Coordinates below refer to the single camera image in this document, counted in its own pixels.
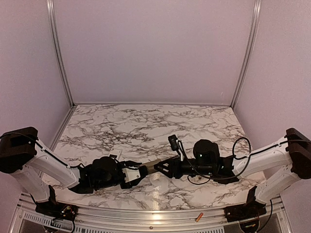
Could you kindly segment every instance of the metal rail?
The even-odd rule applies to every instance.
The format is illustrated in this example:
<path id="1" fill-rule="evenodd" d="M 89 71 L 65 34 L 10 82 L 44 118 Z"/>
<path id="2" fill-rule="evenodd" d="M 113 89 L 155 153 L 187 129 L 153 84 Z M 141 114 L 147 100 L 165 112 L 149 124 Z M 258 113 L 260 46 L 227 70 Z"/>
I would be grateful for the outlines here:
<path id="1" fill-rule="evenodd" d="M 62 136 L 62 134 L 63 134 L 63 132 L 64 132 L 64 130 L 65 130 L 65 128 L 66 128 L 66 126 L 67 126 L 67 124 L 68 124 L 70 118 L 72 117 L 72 115 L 73 115 L 73 113 L 74 113 L 76 108 L 77 108 L 77 106 L 73 106 L 67 112 L 63 122 L 61 123 L 60 127 L 58 128 L 58 130 L 56 132 L 56 135 L 54 136 L 53 141 L 52 141 L 52 143 L 50 145 L 50 149 L 51 150 L 54 150 L 56 148 L 57 143 L 58 143 L 60 137 Z"/>
<path id="2" fill-rule="evenodd" d="M 257 30 L 258 30 L 258 24 L 259 24 L 260 10 L 261 10 L 261 0 L 255 0 L 251 30 L 250 30 L 250 34 L 248 38 L 244 61 L 243 61 L 243 65 L 240 71 L 238 83 L 237 83 L 237 86 L 236 86 L 236 89 L 235 89 L 235 92 L 233 94 L 233 98 L 231 101 L 231 105 L 230 105 L 233 110 L 236 107 L 239 96 L 241 94 L 242 86 L 243 86 L 246 73 L 247 73 L 247 68 L 248 68 L 251 54 L 254 48 L 255 39 L 256 39 Z"/>
<path id="3" fill-rule="evenodd" d="M 58 39 L 58 33 L 57 33 L 57 26 L 56 26 L 56 18 L 55 18 L 55 11 L 54 11 L 54 1 L 53 0 L 47 0 L 47 7 L 48 7 L 48 14 L 49 14 L 49 21 L 50 21 L 50 26 L 51 26 L 51 31 L 52 31 L 52 38 L 53 38 L 53 45 L 56 53 L 56 59 L 62 79 L 62 83 L 64 86 L 64 90 L 66 93 L 66 98 L 68 101 L 68 104 L 70 108 L 73 108 L 75 106 L 72 98 L 72 94 L 70 91 L 68 79 L 67 79 L 67 74 L 62 58 L 62 53 L 60 50 L 60 44 L 59 44 L 59 39 Z"/>
<path id="4" fill-rule="evenodd" d="M 84 228 L 105 229 L 114 233 L 121 232 L 207 232 L 208 229 L 217 229 L 228 223 L 225 218 L 224 207 L 201 208 L 194 210 L 124 210 L 100 208 L 78 205 L 76 226 Z M 35 204 L 27 193 L 22 193 L 17 208 L 25 213 L 35 213 Z M 267 214 L 270 214 L 270 205 L 267 205 Z M 273 212 L 284 212 L 280 197 L 273 199 Z M 204 213 L 199 222 L 195 219 Z M 24 218 L 19 215 L 17 221 Z"/>

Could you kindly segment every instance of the white panel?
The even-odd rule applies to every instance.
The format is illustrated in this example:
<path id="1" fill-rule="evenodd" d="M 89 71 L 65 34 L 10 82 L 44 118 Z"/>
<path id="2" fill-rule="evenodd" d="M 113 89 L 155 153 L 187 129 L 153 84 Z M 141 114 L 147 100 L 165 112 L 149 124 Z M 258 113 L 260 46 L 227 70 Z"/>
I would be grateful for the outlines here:
<path id="1" fill-rule="evenodd" d="M 255 49 L 235 109 L 254 148 L 284 136 L 290 127 L 311 138 L 310 15 L 309 0 L 262 2 Z M 310 193 L 311 180 L 282 193 L 294 233 L 310 233 Z"/>
<path id="2" fill-rule="evenodd" d="M 229 105 L 253 0 L 55 1 L 76 102 Z"/>
<path id="3" fill-rule="evenodd" d="M 0 1 L 0 134 L 34 126 L 50 145 L 69 110 L 46 2 Z M 0 173 L 0 232 L 8 232 L 20 185 Z"/>

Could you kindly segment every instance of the white marble surface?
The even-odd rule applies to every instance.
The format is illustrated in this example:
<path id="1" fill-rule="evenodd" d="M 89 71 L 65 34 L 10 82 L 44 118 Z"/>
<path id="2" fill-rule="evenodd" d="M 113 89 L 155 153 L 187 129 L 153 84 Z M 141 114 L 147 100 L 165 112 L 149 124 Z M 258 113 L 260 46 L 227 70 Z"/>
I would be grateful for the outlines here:
<path id="1" fill-rule="evenodd" d="M 167 137 L 182 139 L 188 156 L 199 139 L 219 144 L 221 156 L 231 155 L 233 142 L 244 132 L 231 108 L 180 105 L 88 105 L 78 106 L 55 152 L 71 165 L 91 163 L 107 156 L 114 147 L 122 149 L 121 160 L 148 162 L 175 155 Z M 237 147 L 243 152 L 245 145 Z M 262 172 L 227 185 L 208 182 L 197 186 L 184 176 L 169 179 L 160 173 L 149 175 L 131 189 L 110 187 L 91 195 L 75 194 L 53 178 L 58 200 L 90 206 L 174 210 L 222 206 L 246 201 L 248 190 L 265 180 Z"/>

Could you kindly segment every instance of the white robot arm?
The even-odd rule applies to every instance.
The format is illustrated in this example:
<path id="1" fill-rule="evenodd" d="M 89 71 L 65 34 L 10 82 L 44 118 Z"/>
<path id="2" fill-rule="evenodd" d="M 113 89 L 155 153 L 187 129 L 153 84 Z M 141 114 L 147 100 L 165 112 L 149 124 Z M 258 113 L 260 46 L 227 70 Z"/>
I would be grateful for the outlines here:
<path id="1" fill-rule="evenodd" d="M 266 182 L 249 190 L 245 204 L 225 208 L 228 222 L 265 214 L 265 205 L 272 198 L 301 179 L 311 179 L 311 141 L 294 128 L 288 129 L 285 137 L 243 158 L 234 155 L 221 157 L 216 143 L 201 139 L 193 148 L 195 158 L 189 159 L 175 135 L 169 137 L 169 142 L 180 157 L 161 161 L 155 165 L 155 169 L 170 178 L 199 175 L 228 184 L 250 174 L 281 166 Z"/>
<path id="2" fill-rule="evenodd" d="M 32 195 L 37 212 L 71 221 L 77 207 L 57 202 L 54 189 L 41 180 L 35 169 L 75 193 L 86 194 L 118 184 L 131 188 L 155 172 L 153 165 L 159 162 L 119 162 L 111 154 L 85 167 L 70 166 L 43 144 L 33 127 L 7 132 L 0 139 L 0 171 L 11 174 Z"/>

